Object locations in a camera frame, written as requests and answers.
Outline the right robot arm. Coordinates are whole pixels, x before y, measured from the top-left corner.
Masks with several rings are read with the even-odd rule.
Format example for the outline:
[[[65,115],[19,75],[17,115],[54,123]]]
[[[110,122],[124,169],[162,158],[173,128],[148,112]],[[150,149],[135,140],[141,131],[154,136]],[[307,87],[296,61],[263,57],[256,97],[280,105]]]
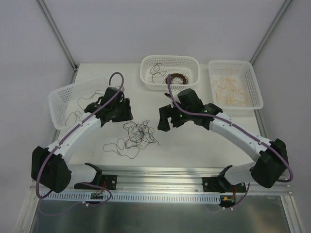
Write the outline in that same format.
[[[290,170],[286,144],[250,132],[234,122],[220,107],[213,103],[203,104],[196,92],[191,89],[165,93],[171,99],[159,109],[158,130],[167,132],[171,127],[178,128],[188,121],[226,138],[243,150],[252,162],[225,167],[218,176],[206,178],[203,182],[213,192],[230,192],[241,183],[256,182],[264,188],[271,188],[286,170]]]

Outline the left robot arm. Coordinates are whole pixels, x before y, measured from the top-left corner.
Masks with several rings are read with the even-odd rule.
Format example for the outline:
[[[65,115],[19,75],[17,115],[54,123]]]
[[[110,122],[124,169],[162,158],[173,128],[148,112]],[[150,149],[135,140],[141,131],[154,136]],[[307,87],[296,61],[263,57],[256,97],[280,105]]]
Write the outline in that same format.
[[[133,120],[130,100],[123,91],[108,87],[103,96],[90,103],[81,120],[60,140],[47,147],[36,147],[32,153],[31,178],[55,193],[67,186],[97,189],[103,185],[102,170],[91,163],[70,165],[81,144],[104,124]]]

